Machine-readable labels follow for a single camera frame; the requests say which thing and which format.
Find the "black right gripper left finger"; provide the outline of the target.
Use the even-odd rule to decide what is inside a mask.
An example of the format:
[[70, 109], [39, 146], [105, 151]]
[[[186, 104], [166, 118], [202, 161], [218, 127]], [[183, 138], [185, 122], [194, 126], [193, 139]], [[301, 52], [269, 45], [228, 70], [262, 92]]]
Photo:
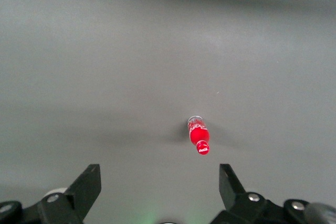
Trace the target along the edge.
[[34, 205], [1, 202], [1, 223], [83, 223], [101, 192], [99, 164], [90, 164], [67, 188], [53, 189]]

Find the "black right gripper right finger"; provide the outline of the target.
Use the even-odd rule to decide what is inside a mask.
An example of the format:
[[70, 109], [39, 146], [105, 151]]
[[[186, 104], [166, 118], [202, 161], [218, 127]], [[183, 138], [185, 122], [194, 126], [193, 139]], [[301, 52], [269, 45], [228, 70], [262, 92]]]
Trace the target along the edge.
[[278, 206], [261, 194], [245, 191], [229, 164], [219, 165], [219, 193], [225, 209], [211, 223], [307, 223], [307, 201], [288, 199]]

